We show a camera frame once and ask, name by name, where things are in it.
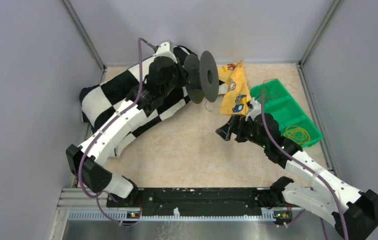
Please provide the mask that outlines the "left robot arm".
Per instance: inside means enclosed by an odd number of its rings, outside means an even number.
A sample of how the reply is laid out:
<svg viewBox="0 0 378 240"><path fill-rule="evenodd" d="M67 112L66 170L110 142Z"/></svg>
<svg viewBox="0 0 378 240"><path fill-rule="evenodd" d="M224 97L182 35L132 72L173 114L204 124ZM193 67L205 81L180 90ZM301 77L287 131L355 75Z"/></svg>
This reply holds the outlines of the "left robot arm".
<svg viewBox="0 0 378 240"><path fill-rule="evenodd" d="M120 154L137 137L171 118L191 100L184 87L175 88L153 111L133 102L139 89L136 64L110 80L80 92L82 121L89 123L93 135L79 146L66 150L71 172L90 198L108 192L126 207L137 202L135 184L104 168L110 156Z"/></svg>

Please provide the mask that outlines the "grey plastic cable spool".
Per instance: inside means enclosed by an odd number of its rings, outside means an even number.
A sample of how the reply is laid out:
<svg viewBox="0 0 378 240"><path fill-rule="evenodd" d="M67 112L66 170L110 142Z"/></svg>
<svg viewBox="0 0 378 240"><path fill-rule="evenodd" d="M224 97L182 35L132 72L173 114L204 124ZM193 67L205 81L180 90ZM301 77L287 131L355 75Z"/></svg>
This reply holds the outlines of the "grey plastic cable spool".
<svg viewBox="0 0 378 240"><path fill-rule="evenodd" d="M198 57L190 54L184 61L187 72L186 92L192 102L199 104L206 99L213 103L219 95L219 74L216 61L208 50Z"/></svg>

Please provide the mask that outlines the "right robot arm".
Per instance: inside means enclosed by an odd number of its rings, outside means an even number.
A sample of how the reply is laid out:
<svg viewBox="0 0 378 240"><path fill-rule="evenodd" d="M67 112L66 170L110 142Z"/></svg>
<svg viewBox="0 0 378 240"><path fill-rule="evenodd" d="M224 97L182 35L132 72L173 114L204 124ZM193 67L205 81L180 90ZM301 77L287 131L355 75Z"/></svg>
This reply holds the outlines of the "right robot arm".
<svg viewBox="0 0 378 240"><path fill-rule="evenodd" d="M322 167L281 134L270 113L233 115L215 132L225 141L235 135L238 143L262 147L271 162L309 183L305 187L289 177L279 178L270 187L274 205L299 206L331 224L345 240L365 240L378 227L378 194L353 187Z"/></svg>

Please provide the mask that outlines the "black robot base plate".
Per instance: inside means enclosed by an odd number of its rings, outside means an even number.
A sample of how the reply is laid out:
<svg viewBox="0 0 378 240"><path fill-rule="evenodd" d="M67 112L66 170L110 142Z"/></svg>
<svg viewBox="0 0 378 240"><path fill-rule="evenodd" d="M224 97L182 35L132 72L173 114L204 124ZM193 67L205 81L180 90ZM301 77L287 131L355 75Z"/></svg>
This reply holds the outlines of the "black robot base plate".
<svg viewBox="0 0 378 240"><path fill-rule="evenodd" d="M143 217L254 217L273 210L273 219L291 219L294 206L261 187L140 188L128 199L109 199L108 208L135 208Z"/></svg>

